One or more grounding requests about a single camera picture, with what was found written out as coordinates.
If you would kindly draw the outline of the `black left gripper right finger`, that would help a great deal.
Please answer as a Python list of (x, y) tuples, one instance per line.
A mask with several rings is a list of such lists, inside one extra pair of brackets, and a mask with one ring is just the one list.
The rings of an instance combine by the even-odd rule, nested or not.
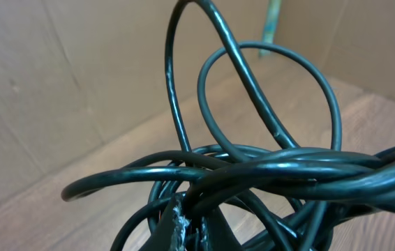
[(200, 249), (203, 251), (242, 251), (220, 208), (216, 208), (201, 218)]

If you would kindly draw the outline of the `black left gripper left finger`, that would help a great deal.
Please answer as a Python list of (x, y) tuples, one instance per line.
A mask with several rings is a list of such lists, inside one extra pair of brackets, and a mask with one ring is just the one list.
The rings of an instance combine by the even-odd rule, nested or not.
[(173, 196), (154, 233), (140, 251), (186, 251), (186, 232), (191, 223), (184, 215), (183, 195)]

